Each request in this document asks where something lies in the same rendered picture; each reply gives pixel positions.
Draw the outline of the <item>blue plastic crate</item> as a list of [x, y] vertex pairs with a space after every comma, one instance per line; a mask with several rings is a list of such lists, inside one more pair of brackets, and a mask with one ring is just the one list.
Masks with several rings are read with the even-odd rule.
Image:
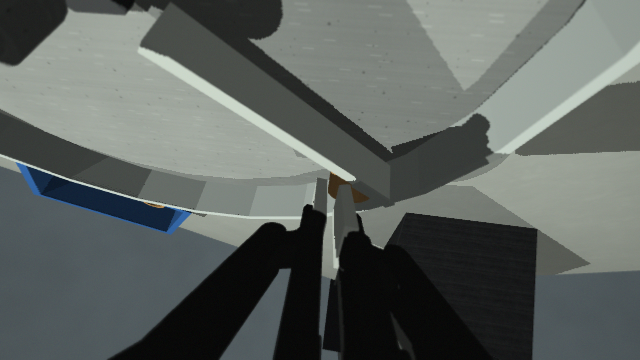
[[35, 195], [172, 234], [192, 213], [165, 206], [158, 208], [42, 172], [17, 163]]

